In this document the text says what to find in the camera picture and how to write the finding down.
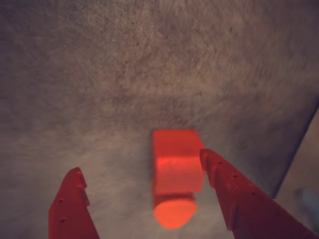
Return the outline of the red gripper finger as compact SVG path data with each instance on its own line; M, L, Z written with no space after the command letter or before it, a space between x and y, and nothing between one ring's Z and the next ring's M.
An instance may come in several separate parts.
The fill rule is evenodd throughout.
M98 239L99 235L87 207L87 184L79 167L71 169L48 212L50 239Z
M318 238L218 153L202 149L200 161L236 239Z

